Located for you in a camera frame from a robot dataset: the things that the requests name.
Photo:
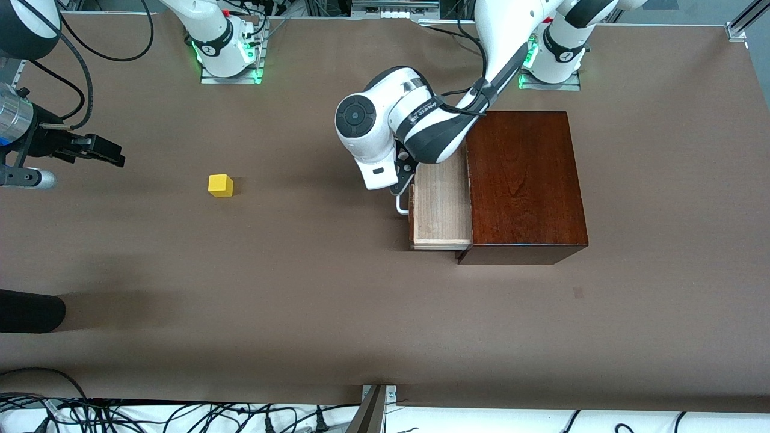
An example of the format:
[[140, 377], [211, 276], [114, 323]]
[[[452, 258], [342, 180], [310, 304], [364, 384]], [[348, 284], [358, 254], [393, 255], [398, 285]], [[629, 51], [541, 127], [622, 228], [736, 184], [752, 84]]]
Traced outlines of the wooden drawer with white handle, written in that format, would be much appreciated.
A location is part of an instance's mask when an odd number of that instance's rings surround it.
[[442, 164], [420, 164], [409, 189], [414, 250], [462, 251], [472, 244], [467, 151], [461, 145]]

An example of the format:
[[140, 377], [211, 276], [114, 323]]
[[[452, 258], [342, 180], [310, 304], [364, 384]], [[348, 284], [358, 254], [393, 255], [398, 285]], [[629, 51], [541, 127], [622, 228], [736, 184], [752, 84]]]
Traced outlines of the dark brown wooden cabinet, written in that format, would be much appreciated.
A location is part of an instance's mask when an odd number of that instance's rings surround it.
[[564, 111], [490, 111], [468, 132], [461, 265], [553, 265], [589, 244]]

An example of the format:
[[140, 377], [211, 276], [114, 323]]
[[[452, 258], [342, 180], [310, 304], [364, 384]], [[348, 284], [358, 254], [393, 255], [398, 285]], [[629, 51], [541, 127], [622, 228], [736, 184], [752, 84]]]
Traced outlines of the black ribbed cylinder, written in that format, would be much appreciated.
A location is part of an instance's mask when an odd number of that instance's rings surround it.
[[65, 317], [66, 305], [58, 296], [0, 289], [0, 333], [50, 333]]

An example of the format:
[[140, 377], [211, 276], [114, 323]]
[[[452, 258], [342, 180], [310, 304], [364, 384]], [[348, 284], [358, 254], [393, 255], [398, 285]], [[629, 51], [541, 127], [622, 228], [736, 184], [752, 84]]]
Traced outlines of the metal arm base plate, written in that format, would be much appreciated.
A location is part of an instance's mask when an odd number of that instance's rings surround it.
[[258, 25], [236, 16], [228, 17], [233, 23], [233, 40], [220, 56], [210, 58], [195, 48], [196, 60], [201, 65], [200, 82], [203, 84], [242, 84], [251, 85], [262, 82], [270, 20], [262, 19]]
[[547, 83], [538, 80], [530, 71], [523, 69], [518, 74], [518, 88], [539, 91], [580, 91], [581, 82], [578, 71], [573, 72], [564, 82]]

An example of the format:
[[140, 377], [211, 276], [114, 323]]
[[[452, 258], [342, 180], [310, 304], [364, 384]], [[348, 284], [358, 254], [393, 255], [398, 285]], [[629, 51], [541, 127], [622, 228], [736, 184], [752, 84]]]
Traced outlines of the aluminium post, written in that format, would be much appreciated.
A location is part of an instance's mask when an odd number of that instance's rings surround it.
[[362, 403], [345, 433], [385, 433], [386, 412], [396, 404], [396, 386], [372, 384], [363, 386]]

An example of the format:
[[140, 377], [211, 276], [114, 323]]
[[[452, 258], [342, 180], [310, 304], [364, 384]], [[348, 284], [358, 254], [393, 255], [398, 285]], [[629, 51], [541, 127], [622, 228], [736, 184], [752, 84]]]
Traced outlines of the aluminium corner bracket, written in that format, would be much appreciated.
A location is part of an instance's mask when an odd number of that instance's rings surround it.
[[752, 0], [742, 11], [724, 25], [729, 41], [744, 41], [746, 30], [770, 11], [770, 0]]

